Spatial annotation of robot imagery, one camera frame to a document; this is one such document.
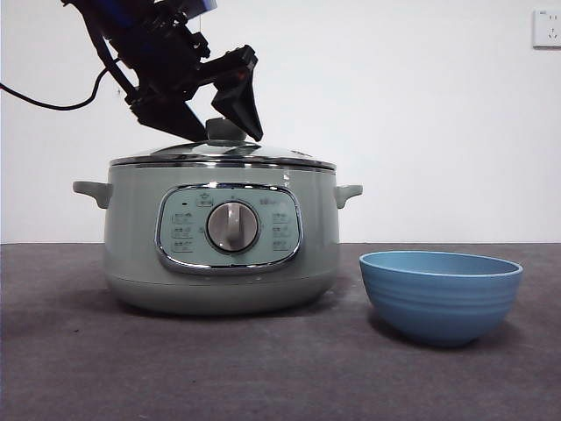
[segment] control panel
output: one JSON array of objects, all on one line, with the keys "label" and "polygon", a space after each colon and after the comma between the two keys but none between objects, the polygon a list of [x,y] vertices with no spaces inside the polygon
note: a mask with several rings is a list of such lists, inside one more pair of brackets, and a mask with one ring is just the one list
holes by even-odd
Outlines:
[{"label": "control panel", "polygon": [[260,184],[172,189],[162,200],[156,230],[162,261],[181,272],[269,268],[293,257],[302,242],[294,195]]}]

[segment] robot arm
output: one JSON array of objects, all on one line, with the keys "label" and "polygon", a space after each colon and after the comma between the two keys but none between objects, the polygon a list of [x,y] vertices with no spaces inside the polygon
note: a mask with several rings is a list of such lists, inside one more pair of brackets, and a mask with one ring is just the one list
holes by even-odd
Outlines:
[{"label": "robot arm", "polygon": [[[256,140],[263,137],[253,97],[257,57],[250,46],[202,63],[210,56],[200,32],[189,19],[216,8],[214,0],[61,0],[84,18],[89,36],[105,67],[121,85],[125,101],[142,125],[189,140],[207,139],[195,113],[185,104],[199,87],[214,83],[212,106]],[[138,76],[132,86],[105,44]]]}]

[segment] electric cooker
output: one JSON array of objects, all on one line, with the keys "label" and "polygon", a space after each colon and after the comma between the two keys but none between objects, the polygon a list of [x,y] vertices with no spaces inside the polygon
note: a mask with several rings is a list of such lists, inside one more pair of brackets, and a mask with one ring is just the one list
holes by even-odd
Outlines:
[{"label": "electric cooker", "polygon": [[337,272],[337,210],[362,186],[337,186],[335,165],[247,142],[227,120],[208,127],[208,141],[117,159],[107,183],[74,183],[107,210],[110,289],[148,310],[204,315],[320,296]]}]

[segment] control knob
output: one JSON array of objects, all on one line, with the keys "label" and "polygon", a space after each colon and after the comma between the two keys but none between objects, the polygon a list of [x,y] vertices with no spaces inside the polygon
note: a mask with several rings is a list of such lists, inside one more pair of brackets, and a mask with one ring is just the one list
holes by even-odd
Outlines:
[{"label": "control knob", "polygon": [[217,206],[209,216],[207,233],[214,245],[225,252],[239,252],[257,237],[258,222],[255,213],[240,202]]}]

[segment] electrical socket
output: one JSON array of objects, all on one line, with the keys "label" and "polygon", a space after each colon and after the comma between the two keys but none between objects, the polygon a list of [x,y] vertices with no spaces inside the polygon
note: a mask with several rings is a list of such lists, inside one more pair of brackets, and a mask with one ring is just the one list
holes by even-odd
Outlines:
[{"label": "electrical socket", "polygon": [[534,11],[533,44],[561,48],[561,10]]}]

